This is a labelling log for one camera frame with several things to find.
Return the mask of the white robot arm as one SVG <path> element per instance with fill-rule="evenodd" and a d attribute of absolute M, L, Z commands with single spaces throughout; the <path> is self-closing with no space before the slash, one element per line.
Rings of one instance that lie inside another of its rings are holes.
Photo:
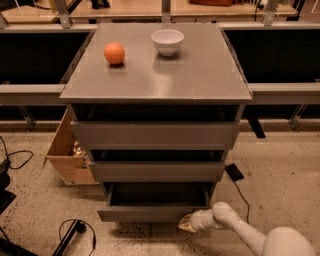
<path fill-rule="evenodd" d="M 297 230 L 277 227 L 265 235 L 243 221 L 225 202 L 187 214 L 179 221 L 178 227 L 191 233 L 229 228 L 255 256 L 316 256 L 311 243 Z"/>

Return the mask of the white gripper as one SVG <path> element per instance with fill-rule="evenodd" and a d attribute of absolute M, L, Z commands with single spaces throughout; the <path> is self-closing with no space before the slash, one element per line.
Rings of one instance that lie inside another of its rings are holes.
<path fill-rule="evenodd" d="M 178 227 L 183 231 L 196 233 L 214 228 L 216 224 L 212 210 L 207 209 L 187 214 L 179 221 Z"/>

